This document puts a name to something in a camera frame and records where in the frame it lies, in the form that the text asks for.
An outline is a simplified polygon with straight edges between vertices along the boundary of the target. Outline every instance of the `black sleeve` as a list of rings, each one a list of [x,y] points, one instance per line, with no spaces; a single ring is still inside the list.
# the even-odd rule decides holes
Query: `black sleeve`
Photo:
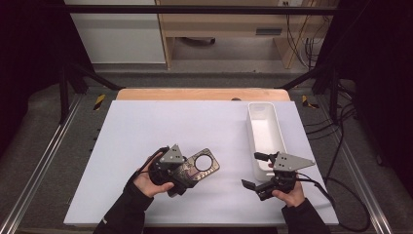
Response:
[[[141,233],[145,211],[153,200],[144,195],[133,183],[128,183],[122,195],[97,225],[94,234]]]
[[[298,207],[284,207],[282,214],[288,225],[288,234],[329,234],[313,205],[306,200]]]

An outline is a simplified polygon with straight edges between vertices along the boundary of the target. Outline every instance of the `white table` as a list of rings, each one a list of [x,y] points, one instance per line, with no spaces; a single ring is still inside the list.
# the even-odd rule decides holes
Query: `white table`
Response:
[[[284,223],[278,199],[261,202],[243,188],[253,176],[246,115],[248,101],[115,100],[76,191],[65,224],[96,225],[121,195],[131,174],[158,148],[175,143],[185,156],[209,148],[221,168],[183,196],[159,194],[147,226],[272,226]],[[288,153],[314,159],[295,103],[273,102]],[[319,169],[300,170],[322,183]],[[306,196],[327,224],[337,224],[328,200],[311,184]]]

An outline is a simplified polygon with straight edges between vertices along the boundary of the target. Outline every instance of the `aluminum rail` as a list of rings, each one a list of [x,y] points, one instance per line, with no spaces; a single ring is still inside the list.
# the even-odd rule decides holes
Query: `aluminum rail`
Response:
[[[325,116],[329,117],[328,114],[328,104],[326,97],[317,96],[319,101],[320,107],[324,112]],[[334,139],[339,143],[341,138],[341,132],[337,131],[334,133]],[[358,195],[360,196],[361,200],[366,205],[369,213],[371,223],[373,224],[376,232],[378,234],[392,234],[393,231],[389,225],[389,222],[386,219],[386,216],[383,214],[382,209],[380,208],[379,203],[376,200],[376,197],[373,194],[370,186],[368,185],[367,180],[364,177],[364,174],[361,172],[361,169],[358,167],[358,164],[355,160],[355,157],[352,154],[352,151],[349,148],[349,145],[343,139],[343,143],[341,146],[342,152],[342,159],[347,167],[347,170],[352,177],[353,183],[357,189]]]
[[[46,4],[44,10],[74,14],[220,14],[220,15],[299,15],[337,16],[353,14],[357,9],[335,7],[254,7],[191,5],[57,5]]]
[[[55,135],[53,136],[51,142],[43,153],[36,169],[31,175],[30,180],[25,185],[23,191],[21,192],[18,201],[15,203],[12,211],[6,217],[2,225],[0,226],[0,234],[14,234],[19,227],[19,224],[30,205],[43,177],[45,176],[48,167],[52,163],[58,147],[60,146],[64,135],[66,134],[75,114],[82,100],[82,95],[76,95],[70,106],[70,112],[66,121],[58,125]]]

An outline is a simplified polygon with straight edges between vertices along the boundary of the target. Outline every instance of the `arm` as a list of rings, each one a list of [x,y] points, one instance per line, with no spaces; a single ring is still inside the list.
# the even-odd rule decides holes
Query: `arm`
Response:
[[[152,183],[148,171],[150,163],[140,175],[133,174],[112,208],[97,225],[94,234],[141,233],[145,222],[145,211],[158,193],[173,187],[168,182],[161,186]]]
[[[329,234],[330,230],[322,221],[310,201],[304,197],[300,181],[295,182],[294,189],[288,194],[279,190],[273,196],[285,201],[282,215],[288,225],[289,234]]]

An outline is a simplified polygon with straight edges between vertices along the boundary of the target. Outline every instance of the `hand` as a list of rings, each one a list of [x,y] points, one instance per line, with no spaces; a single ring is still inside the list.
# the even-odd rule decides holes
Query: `hand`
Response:
[[[272,194],[278,199],[285,201],[288,207],[298,207],[305,201],[303,186],[300,181],[295,182],[294,189],[289,193],[274,190]]]
[[[159,153],[154,159],[158,158],[162,153]],[[163,193],[171,188],[173,188],[174,184],[172,182],[167,182],[162,185],[156,185],[151,181],[149,174],[146,173],[149,170],[149,166],[152,164],[153,160],[142,170],[143,173],[137,176],[137,178],[133,181],[134,185],[147,197],[154,197],[158,193]]]

